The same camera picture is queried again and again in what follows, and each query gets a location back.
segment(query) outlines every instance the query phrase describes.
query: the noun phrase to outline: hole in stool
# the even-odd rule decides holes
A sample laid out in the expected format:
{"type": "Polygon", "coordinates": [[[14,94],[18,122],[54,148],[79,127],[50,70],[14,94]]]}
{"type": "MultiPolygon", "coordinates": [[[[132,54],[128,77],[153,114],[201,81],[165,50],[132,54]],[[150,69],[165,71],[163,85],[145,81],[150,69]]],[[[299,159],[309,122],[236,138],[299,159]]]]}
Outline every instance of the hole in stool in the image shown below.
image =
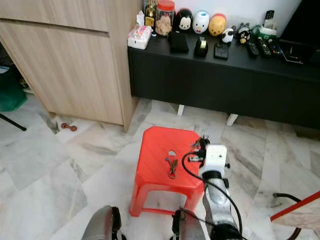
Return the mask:
{"type": "Polygon", "coordinates": [[[186,203],[187,196],[172,191],[152,190],[148,192],[144,208],[176,211],[186,203]]]}
{"type": "Polygon", "coordinates": [[[172,156],[172,157],[177,156],[176,152],[173,151],[173,150],[170,150],[170,151],[168,152],[168,154],[169,154],[169,156],[172,156]]]}

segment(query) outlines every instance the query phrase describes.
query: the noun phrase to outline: glass jar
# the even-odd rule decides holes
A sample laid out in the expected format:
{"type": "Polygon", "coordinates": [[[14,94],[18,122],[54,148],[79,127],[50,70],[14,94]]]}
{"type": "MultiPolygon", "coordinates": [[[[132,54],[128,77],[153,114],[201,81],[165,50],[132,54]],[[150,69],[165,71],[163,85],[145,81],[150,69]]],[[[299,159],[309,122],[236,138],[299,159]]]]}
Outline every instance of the glass jar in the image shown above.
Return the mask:
{"type": "Polygon", "coordinates": [[[167,36],[172,30],[175,15],[175,3],[172,0],[159,0],[156,7],[155,31],[167,36]]]}

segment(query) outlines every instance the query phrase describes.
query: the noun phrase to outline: black tv console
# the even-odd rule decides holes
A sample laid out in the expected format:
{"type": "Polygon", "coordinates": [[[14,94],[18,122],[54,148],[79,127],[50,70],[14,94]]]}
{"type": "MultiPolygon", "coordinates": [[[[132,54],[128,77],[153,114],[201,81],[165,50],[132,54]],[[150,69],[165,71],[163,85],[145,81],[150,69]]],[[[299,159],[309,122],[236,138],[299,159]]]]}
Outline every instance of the black tv console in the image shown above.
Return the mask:
{"type": "Polygon", "coordinates": [[[206,57],[170,53],[166,37],[151,37],[145,50],[128,48],[131,94],[320,129],[320,68],[280,58],[251,58],[233,39],[227,60],[214,58],[218,37],[205,36],[206,57]]]}

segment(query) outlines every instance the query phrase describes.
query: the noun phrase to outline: white figurine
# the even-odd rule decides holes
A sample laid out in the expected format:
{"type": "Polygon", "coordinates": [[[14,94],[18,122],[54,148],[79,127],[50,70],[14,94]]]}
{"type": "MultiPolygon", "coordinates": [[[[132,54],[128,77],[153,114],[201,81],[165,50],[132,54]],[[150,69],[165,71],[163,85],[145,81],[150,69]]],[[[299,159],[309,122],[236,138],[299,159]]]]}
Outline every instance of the white figurine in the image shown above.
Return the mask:
{"type": "Polygon", "coordinates": [[[224,30],[221,35],[222,42],[230,46],[232,39],[234,38],[235,31],[236,31],[236,26],[234,25],[231,28],[227,28],[226,30],[224,30]]]}
{"type": "Polygon", "coordinates": [[[196,34],[202,34],[209,25],[209,13],[206,11],[197,11],[193,18],[192,28],[196,34]]]}

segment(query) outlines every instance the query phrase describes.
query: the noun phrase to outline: white wall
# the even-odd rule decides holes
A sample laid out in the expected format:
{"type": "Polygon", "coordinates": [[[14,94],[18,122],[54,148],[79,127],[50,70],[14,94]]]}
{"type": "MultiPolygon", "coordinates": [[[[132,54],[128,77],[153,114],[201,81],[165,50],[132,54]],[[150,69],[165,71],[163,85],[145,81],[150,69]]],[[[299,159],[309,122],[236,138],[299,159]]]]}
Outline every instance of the white wall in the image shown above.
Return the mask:
{"type": "Polygon", "coordinates": [[[274,19],[278,37],[282,34],[292,14],[301,0],[174,0],[175,10],[188,8],[194,14],[199,10],[207,11],[210,16],[222,13],[226,16],[227,27],[241,22],[253,27],[262,24],[266,11],[275,10],[274,19]]]}

